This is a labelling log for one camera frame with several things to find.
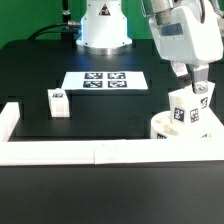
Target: cable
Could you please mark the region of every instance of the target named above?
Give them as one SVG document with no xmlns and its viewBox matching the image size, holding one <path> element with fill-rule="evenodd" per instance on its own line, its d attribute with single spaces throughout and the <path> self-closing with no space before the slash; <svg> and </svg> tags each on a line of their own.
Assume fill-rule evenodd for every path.
<svg viewBox="0 0 224 224">
<path fill-rule="evenodd" d="M 224 18 L 224 12 L 220 10 L 218 0 L 211 0 L 211 2 L 215 13 L 219 15 L 221 18 Z"/>
<path fill-rule="evenodd" d="M 73 33 L 73 34 L 79 34 L 79 30 L 62 30 L 62 31 L 43 31 L 38 33 L 35 37 L 32 38 L 32 40 L 35 40 L 37 37 L 44 35 L 44 34 L 62 34 L 62 33 Z"/>
<path fill-rule="evenodd" d="M 62 0 L 62 18 L 63 22 L 68 22 L 71 20 L 71 13 L 68 6 L 68 0 Z"/>
<path fill-rule="evenodd" d="M 201 23 L 205 22 L 205 2 L 204 0 L 200 0 L 201 4 Z"/>
<path fill-rule="evenodd" d="M 67 23 L 57 23 L 57 24 L 53 24 L 53 25 L 49 25 L 49 26 L 45 26 L 39 30 L 37 30 L 35 33 L 33 33 L 30 37 L 28 37 L 28 40 L 34 40 L 37 36 L 39 36 L 39 34 L 45 30 L 49 30 L 52 28 L 56 28 L 56 27 L 61 27 L 61 26 L 67 26 Z"/>
</svg>

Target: marker sheet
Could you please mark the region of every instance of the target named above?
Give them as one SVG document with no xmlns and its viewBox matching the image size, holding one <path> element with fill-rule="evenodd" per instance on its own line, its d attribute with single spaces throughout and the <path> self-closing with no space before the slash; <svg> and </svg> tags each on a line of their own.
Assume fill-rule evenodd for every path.
<svg viewBox="0 0 224 224">
<path fill-rule="evenodd" d="M 146 90 L 143 72 L 66 72 L 64 90 Z"/>
</svg>

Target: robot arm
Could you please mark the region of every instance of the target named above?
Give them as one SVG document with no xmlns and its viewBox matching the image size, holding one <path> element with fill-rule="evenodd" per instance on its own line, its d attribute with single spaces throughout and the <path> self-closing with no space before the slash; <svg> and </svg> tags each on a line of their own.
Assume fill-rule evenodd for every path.
<svg viewBox="0 0 224 224">
<path fill-rule="evenodd" d="M 217 1 L 142 0 L 145 14 L 161 58 L 171 66 L 181 87 L 193 82 L 197 94 L 207 92 L 209 63 L 220 60 L 223 44 L 217 14 L 223 17 Z"/>
</svg>

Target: white cube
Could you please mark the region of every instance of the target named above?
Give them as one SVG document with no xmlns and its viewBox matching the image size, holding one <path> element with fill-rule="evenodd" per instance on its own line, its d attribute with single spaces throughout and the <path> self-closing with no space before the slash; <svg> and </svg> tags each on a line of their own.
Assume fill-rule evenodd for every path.
<svg viewBox="0 0 224 224">
<path fill-rule="evenodd" d="M 70 117 L 68 97 L 64 90 L 48 90 L 48 101 L 52 117 Z"/>
</svg>

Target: black table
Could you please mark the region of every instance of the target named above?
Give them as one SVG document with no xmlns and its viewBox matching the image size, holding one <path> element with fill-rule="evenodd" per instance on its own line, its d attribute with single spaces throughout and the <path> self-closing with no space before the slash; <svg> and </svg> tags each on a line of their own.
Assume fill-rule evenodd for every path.
<svg viewBox="0 0 224 224">
<path fill-rule="evenodd" d="M 221 120 L 223 69 L 221 62 L 210 69 L 211 107 Z M 72 92 L 71 119 L 52 119 L 47 89 L 60 87 L 66 71 L 87 70 L 143 71 L 149 91 Z M 1 108 L 18 101 L 22 111 L 10 141 L 148 138 L 151 117 L 169 110 L 167 94 L 178 88 L 150 40 L 113 57 L 59 41 L 15 41 L 0 51 L 0 73 Z M 0 168 L 1 224 L 223 222 L 222 161 Z"/>
<path fill-rule="evenodd" d="M 210 66 L 216 82 L 211 108 L 224 120 L 224 65 Z M 52 119 L 47 90 L 60 88 L 67 71 L 143 71 L 148 91 L 68 91 L 70 119 Z M 136 40 L 128 53 L 98 56 L 60 41 L 14 41 L 0 51 L 0 109 L 20 104 L 10 141 L 149 138 L 153 115 L 169 110 L 178 88 L 169 62 L 152 40 Z"/>
</svg>

